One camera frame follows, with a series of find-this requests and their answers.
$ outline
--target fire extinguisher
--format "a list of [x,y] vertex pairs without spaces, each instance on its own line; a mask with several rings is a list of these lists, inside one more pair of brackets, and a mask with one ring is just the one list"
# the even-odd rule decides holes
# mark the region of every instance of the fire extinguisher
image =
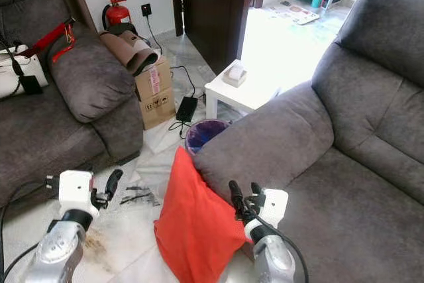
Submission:
[[127,0],[111,0],[111,5],[106,5],[101,15],[101,21],[103,22],[103,28],[107,29],[107,22],[109,26],[117,25],[119,23],[130,23],[131,17],[129,10],[119,5],[119,3]]

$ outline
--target electrical outlet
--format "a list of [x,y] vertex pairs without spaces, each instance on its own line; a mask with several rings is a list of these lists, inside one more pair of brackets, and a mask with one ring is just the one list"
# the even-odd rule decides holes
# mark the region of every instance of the electrical outlet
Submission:
[[141,6],[141,12],[143,14],[143,17],[147,17],[152,14],[152,7],[150,6],[150,3],[147,3],[145,5]]

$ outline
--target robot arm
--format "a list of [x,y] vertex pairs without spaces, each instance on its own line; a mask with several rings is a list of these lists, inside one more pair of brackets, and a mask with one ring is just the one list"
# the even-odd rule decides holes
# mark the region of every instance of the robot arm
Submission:
[[270,226],[276,228],[283,219],[288,194],[283,190],[261,188],[252,183],[253,196],[243,201],[237,183],[229,183],[236,219],[243,221],[245,235],[254,242],[255,271],[260,283],[293,283],[295,260],[284,240]]
[[67,170],[59,177],[59,200],[63,218],[53,221],[48,233],[36,248],[23,282],[68,283],[83,255],[85,233],[107,208],[117,189],[122,170],[108,179],[104,194],[93,188],[93,173]]

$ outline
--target power cord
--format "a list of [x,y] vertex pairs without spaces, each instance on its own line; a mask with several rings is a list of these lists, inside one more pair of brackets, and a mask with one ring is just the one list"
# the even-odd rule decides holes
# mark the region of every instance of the power cord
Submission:
[[10,206],[12,200],[15,198],[15,196],[25,187],[27,186],[37,186],[35,187],[35,189],[33,189],[33,191],[36,191],[42,187],[44,187],[45,184],[41,184],[40,182],[25,182],[22,185],[20,185],[17,189],[15,189],[15,191],[9,196],[7,203],[5,204],[5,206],[1,209],[1,213],[0,213],[0,282],[4,283],[4,281],[6,280],[7,275],[10,273],[10,271],[12,270],[12,267],[14,267],[14,265],[16,265],[16,263],[18,263],[18,261],[20,261],[20,259],[22,259],[26,254],[28,254],[29,252],[31,252],[33,249],[35,249],[35,247],[33,249],[28,249],[26,250],[24,253],[22,253],[21,255],[19,255],[12,263],[11,265],[9,265],[9,267],[7,268],[6,272],[5,272],[5,253],[3,250],[3,224],[4,224],[4,220],[5,220],[5,214],[7,211],[7,208]]
[[180,138],[181,138],[181,139],[186,139],[185,137],[183,137],[183,128],[184,128],[184,126],[191,127],[191,125],[188,125],[186,122],[178,121],[178,122],[175,122],[174,124],[172,124],[172,125],[168,128],[168,130],[169,130],[169,131],[173,131],[173,130],[175,130],[175,129],[179,129],[179,128],[181,128],[181,129],[180,129]]
[[157,39],[154,37],[154,34],[152,32],[152,28],[150,28],[150,21],[148,20],[148,16],[146,16],[147,19],[147,25],[148,25],[148,29],[150,30],[150,33],[152,34],[153,40],[156,42],[156,44],[159,46],[160,48],[160,55],[162,55],[162,47],[160,46],[159,42],[157,41]]
[[15,260],[12,261],[12,263],[7,267],[5,275],[3,277],[3,281],[1,281],[1,283],[6,282],[6,278],[9,275],[10,271],[12,271],[13,267],[24,257],[26,256],[29,252],[31,252],[32,250],[34,250],[35,248],[37,248],[39,242],[37,242],[35,245],[33,245],[32,247],[28,248],[27,250],[25,250],[24,252],[22,252],[19,256],[16,257]]
[[285,236],[278,229],[274,228],[272,225],[270,225],[265,220],[263,220],[261,217],[259,217],[258,214],[256,213],[256,211],[251,208],[251,206],[250,206],[251,204],[253,204],[253,203],[248,198],[244,198],[244,205],[246,206],[247,210],[251,214],[253,214],[253,216],[259,222],[261,222],[261,224],[263,224],[269,230],[271,230],[272,232],[274,232],[276,235],[280,236],[283,239],[283,241],[285,241],[286,243],[288,243],[293,248],[293,250],[296,252],[296,254],[299,257],[300,263],[302,264],[303,275],[305,276],[305,283],[309,283],[309,273],[308,273],[308,270],[307,270],[305,259],[304,259],[303,255],[302,255],[302,253],[300,252],[300,249],[296,246],[296,244],[290,238],[288,238],[287,236]]
[[187,68],[185,66],[173,66],[171,69],[179,69],[179,68],[183,68],[187,74],[188,80],[190,81],[191,86],[193,87],[193,93],[191,95],[191,97],[194,96],[194,94],[196,93],[196,87],[193,84],[193,81],[190,78],[190,75],[188,74]]
[[[148,29],[149,29],[149,31],[150,31],[150,33],[151,33],[154,41],[156,42],[156,44],[160,48],[160,54],[162,54],[162,46],[159,44],[159,42],[157,41],[157,39],[154,37],[154,34],[152,32],[152,28],[150,27],[150,21],[148,20],[148,16],[146,16],[146,19],[147,19]],[[188,74],[187,68],[185,66],[173,66],[170,69],[178,69],[178,68],[183,68],[185,70],[185,72],[187,73],[188,80],[190,81],[190,84],[193,87],[193,94],[191,95],[191,97],[193,97],[194,94],[195,94],[195,92],[196,92],[196,87],[194,86],[194,84],[193,84],[193,82],[192,82],[192,80],[190,78],[190,75]]]

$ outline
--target sofa cushion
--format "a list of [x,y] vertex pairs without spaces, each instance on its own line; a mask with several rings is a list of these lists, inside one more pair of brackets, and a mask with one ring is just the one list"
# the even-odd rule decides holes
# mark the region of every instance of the sofa cushion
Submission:
[[137,96],[91,122],[114,160],[126,158],[143,145],[143,122]]
[[64,0],[0,0],[0,33],[10,45],[19,40],[32,46],[69,17]]
[[24,182],[75,168],[105,150],[92,126],[74,119],[49,82],[42,95],[0,103],[0,206]]
[[208,186],[229,203],[228,182],[282,187],[333,143],[330,118],[306,82],[265,104],[214,137],[194,157]]
[[424,207],[385,179],[331,148],[286,191],[279,229],[311,282],[422,281]]
[[58,61],[51,57],[68,43],[58,39],[48,53],[50,73],[74,117],[89,123],[135,96],[135,81],[100,41],[99,36],[76,23],[76,43]]
[[424,203],[422,88],[338,44],[312,85],[333,122],[334,145]]
[[337,42],[424,86],[424,0],[358,0]]

